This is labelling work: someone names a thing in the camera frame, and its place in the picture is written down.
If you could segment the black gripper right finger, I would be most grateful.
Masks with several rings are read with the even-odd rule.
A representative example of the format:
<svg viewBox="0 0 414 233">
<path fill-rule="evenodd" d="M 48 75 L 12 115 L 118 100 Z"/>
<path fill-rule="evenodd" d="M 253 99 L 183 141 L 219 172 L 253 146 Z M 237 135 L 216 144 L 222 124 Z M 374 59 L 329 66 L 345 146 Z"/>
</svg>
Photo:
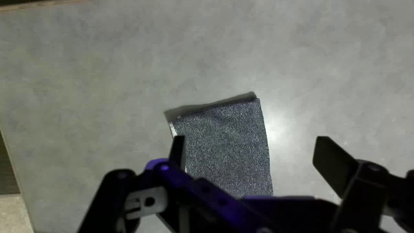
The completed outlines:
<svg viewBox="0 0 414 233">
<path fill-rule="evenodd" d="M 342 199 L 348 195 L 359 161 L 332 137 L 316 138 L 314 165 Z"/>
</svg>

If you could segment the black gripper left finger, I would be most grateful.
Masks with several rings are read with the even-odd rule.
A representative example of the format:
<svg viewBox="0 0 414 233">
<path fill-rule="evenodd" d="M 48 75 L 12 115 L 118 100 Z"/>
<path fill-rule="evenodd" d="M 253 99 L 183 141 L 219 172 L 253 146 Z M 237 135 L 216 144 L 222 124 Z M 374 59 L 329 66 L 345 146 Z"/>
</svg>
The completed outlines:
<svg viewBox="0 0 414 233">
<path fill-rule="evenodd" d="M 169 159 L 179 165 L 182 169 L 185 168 L 185 137 L 175 135 L 171 146 Z"/>
</svg>

